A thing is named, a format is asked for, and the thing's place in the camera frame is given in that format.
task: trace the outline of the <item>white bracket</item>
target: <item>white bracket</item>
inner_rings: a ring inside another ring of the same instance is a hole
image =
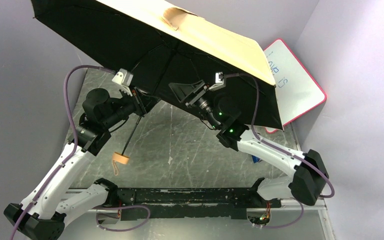
[[[263,141],[258,141],[251,130],[243,132],[240,138],[241,140],[237,143],[239,151],[256,156],[280,169],[287,175],[275,179],[264,179],[258,187],[258,194],[265,200],[292,198],[293,196],[288,185],[292,183],[296,172],[295,167],[299,166],[301,161],[268,146],[263,143],[263,141],[291,153],[292,156],[296,155],[304,158],[304,153],[302,151],[287,148],[263,137],[260,137]]]
[[[226,87],[226,79],[223,77],[222,72],[215,73],[214,84],[208,88],[209,91],[216,91]]]
[[[102,205],[107,200],[108,191],[99,184],[92,184],[79,194],[58,204],[56,211],[66,214],[64,224],[67,227],[72,221],[88,212],[92,208]]]
[[[112,81],[119,85],[120,89],[127,95],[133,96],[132,91],[130,91],[130,83],[132,82],[133,74],[125,69],[120,69],[115,76],[112,78]]]
[[[26,198],[21,201],[22,209],[25,209],[26,206],[32,202],[36,192],[45,183],[54,169],[61,165],[62,161],[72,152],[73,147],[74,144],[65,145],[60,157],[43,180]],[[74,156],[68,160],[64,167],[59,169],[28,213],[30,215],[33,215],[34,213],[39,214],[39,219],[51,219],[63,195],[69,189],[77,175],[83,171],[85,166],[89,165],[92,158],[94,158],[94,156],[90,152],[82,152],[82,148],[78,146]]]

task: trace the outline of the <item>table surface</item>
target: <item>table surface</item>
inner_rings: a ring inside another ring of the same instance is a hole
[[[78,123],[84,112],[82,103],[95,88],[107,89],[112,97],[121,96],[108,73],[89,69],[73,111]],[[106,178],[121,188],[225,188],[250,187],[258,178],[278,178],[285,174],[266,162],[253,163],[249,154],[225,148],[216,138],[217,131],[208,129],[197,117],[160,101],[138,125],[125,155],[127,165],[119,164],[114,175],[113,152],[121,152],[138,116],[112,134],[97,157],[81,172],[72,188],[88,188],[95,180]],[[298,149],[293,129],[268,134],[257,131],[276,143]]]
[[[270,225],[290,223],[298,210],[273,212]],[[143,220],[105,224],[112,229],[131,228]],[[279,229],[252,227],[248,220],[229,217],[150,219],[142,227],[128,232],[109,232],[96,227],[95,215],[86,213],[64,229],[60,240],[325,240],[319,211],[306,210],[300,221]]]

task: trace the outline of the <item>umbrella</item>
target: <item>umbrella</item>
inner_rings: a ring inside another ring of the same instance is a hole
[[[212,85],[215,73],[248,73],[260,81],[255,125],[282,129],[273,79],[256,41],[218,27],[164,0],[31,0],[37,20],[102,66],[133,73],[131,86],[201,117],[180,103],[170,83]],[[249,124],[256,86],[246,76],[229,78],[207,97],[227,94],[238,120]]]

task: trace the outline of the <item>white wall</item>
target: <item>white wall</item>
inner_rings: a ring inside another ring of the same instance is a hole
[[[12,230],[5,207],[30,193],[60,154],[63,80],[79,64],[71,44],[33,19],[30,1],[0,0],[0,239]],[[73,103],[83,75],[71,79]]]
[[[296,129],[336,187],[337,239],[384,239],[384,0],[320,0],[295,53],[328,95]]]

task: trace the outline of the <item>whiteboard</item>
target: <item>whiteboard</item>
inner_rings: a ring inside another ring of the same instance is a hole
[[[326,93],[282,39],[264,50],[276,81],[277,106],[285,126],[326,101]],[[268,133],[277,131],[266,127]]]

